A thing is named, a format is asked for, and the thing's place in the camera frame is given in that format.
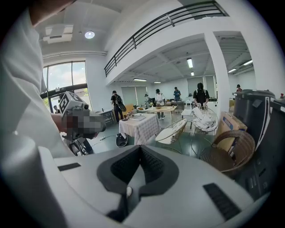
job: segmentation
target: wicker chair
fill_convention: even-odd
[[[233,157],[227,151],[217,147],[218,143],[226,138],[237,139],[231,150],[231,153],[234,153]],[[200,159],[226,175],[233,175],[252,158],[254,151],[255,142],[249,133],[230,130],[219,135],[210,147],[206,147],[201,152]]]
[[[183,132],[186,124],[187,124],[187,119],[181,119],[179,121],[174,122],[173,124],[169,125],[168,127],[166,127],[165,129],[163,129],[158,136],[156,136],[155,140],[159,143],[162,144],[173,144],[175,143],[177,140],[179,142],[179,136],[181,135],[181,133]],[[172,150],[175,150],[178,153],[181,153],[180,151],[178,151],[177,149],[174,149],[172,147],[166,147],[166,146],[162,146],[165,148],[171,148]]]

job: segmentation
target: laptop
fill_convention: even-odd
[[[145,116],[133,116],[130,120],[135,120],[135,121],[141,121],[142,119],[145,119]]]

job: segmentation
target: black trash bin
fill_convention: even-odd
[[[235,95],[233,115],[247,127],[247,132],[254,138],[259,147],[270,121],[270,102],[275,95],[264,90],[242,90]]]
[[[270,103],[270,122],[258,149],[235,181],[257,200],[271,191],[285,159],[285,99]]]

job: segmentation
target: black bag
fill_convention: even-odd
[[[116,104],[119,106],[119,109],[122,110],[123,112],[125,112],[126,107],[124,106],[121,97],[119,95],[117,95],[115,97],[116,97]]]

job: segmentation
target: ceiling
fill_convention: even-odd
[[[77,0],[36,27],[40,34],[40,43],[42,46],[49,45],[44,40],[49,40],[48,28],[51,28],[54,32],[58,30],[54,35],[64,34],[63,37],[53,39],[53,42],[80,41],[101,44],[122,10],[133,1],[135,0]],[[95,33],[95,37],[87,40],[84,34],[90,30]]]
[[[251,60],[248,47],[239,32],[215,34],[224,55],[228,71],[236,68],[235,74],[252,65],[243,66]],[[193,61],[190,69],[187,59]],[[206,42],[203,38],[180,43],[167,48],[124,73],[117,82],[134,82],[134,78],[146,79],[147,82],[171,81],[183,77],[214,75],[215,69]]]

